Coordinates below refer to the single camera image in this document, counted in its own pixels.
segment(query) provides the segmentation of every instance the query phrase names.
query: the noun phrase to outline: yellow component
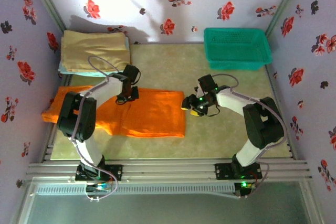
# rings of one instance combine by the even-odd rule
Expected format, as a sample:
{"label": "yellow component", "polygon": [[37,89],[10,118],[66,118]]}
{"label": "yellow component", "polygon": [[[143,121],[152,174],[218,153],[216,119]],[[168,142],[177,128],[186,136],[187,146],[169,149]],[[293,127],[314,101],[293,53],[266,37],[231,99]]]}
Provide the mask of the yellow component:
{"label": "yellow component", "polygon": [[197,113],[196,111],[194,111],[194,110],[192,110],[192,111],[190,112],[190,114],[191,114],[191,115],[195,115],[195,116],[199,116],[198,113]]}

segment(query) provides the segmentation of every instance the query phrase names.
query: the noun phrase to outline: floral wallpaper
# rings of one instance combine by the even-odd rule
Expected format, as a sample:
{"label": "floral wallpaper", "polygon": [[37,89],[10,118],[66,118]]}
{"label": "floral wallpaper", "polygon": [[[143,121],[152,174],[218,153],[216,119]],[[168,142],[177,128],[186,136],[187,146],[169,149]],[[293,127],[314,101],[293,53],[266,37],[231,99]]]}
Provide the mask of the floral wallpaper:
{"label": "floral wallpaper", "polygon": [[0,0],[0,223],[20,204],[47,125],[40,113],[60,83],[61,33],[40,0]]}
{"label": "floral wallpaper", "polygon": [[[116,32],[131,43],[202,42],[206,27],[266,30],[281,0],[52,0],[67,29]],[[290,18],[285,32],[291,26]]]}
{"label": "floral wallpaper", "polygon": [[268,67],[299,158],[310,166],[326,223],[336,212],[335,0],[289,0],[269,36]]}

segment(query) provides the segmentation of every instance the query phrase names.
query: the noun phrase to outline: green plastic basket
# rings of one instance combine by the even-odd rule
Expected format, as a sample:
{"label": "green plastic basket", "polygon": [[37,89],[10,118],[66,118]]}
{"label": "green plastic basket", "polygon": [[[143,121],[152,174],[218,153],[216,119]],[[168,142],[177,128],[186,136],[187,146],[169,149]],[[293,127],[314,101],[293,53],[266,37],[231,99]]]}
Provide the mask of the green plastic basket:
{"label": "green plastic basket", "polygon": [[272,62],[265,33],[257,28],[206,28],[204,47],[212,69],[258,70]]}

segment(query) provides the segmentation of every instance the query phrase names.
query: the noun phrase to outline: white robotic arm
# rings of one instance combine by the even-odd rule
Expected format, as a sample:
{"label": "white robotic arm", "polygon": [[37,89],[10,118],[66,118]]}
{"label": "white robotic arm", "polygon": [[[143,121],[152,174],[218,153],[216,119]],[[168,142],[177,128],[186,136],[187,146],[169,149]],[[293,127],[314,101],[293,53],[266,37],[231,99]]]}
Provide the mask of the white robotic arm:
{"label": "white robotic arm", "polygon": [[[76,131],[74,144],[81,156],[81,171],[86,171],[86,177],[91,180],[101,180],[100,171],[92,166],[105,168],[104,156],[98,149],[93,136],[96,125],[96,110],[112,97],[117,97],[116,103],[120,105],[138,99],[138,89],[132,86],[137,83],[135,80],[138,73],[140,73],[138,68],[127,65],[122,73],[118,72],[110,75],[93,88],[80,93],[68,92],[65,96],[57,127],[69,139]],[[78,119],[76,111],[80,110],[81,102],[81,115]],[[78,128],[75,126],[77,120],[79,120]]]}
{"label": "white robotic arm", "polygon": [[231,109],[245,119],[249,139],[233,157],[233,170],[237,177],[252,165],[267,148],[284,136],[281,123],[261,104],[279,115],[272,98],[254,99],[232,91],[228,86],[219,87],[210,74],[199,78],[196,95],[185,98],[182,109],[191,109],[192,115],[207,115],[208,107],[215,105]]}

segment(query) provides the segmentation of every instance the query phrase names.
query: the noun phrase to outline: beige floor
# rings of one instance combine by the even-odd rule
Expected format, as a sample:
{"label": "beige floor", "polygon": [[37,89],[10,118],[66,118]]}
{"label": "beige floor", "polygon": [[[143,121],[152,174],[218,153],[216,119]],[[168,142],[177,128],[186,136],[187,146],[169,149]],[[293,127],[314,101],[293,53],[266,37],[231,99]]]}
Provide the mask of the beige floor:
{"label": "beige floor", "polygon": [[[142,73],[139,87],[182,90],[185,96],[194,92],[198,78],[211,70],[203,45],[132,45],[132,63]],[[236,91],[253,97],[272,96],[264,68],[258,71],[225,71],[235,75],[240,85]],[[74,76],[72,86],[96,84],[101,78]],[[228,77],[216,77],[218,85],[234,84]],[[231,158],[247,140],[242,116],[228,109],[213,118],[196,117],[188,112],[184,138],[132,138],[110,136],[103,130],[94,133],[106,159],[124,158]],[[286,144],[269,150],[264,157],[288,157]],[[57,132],[51,159],[78,159],[69,140]]]}

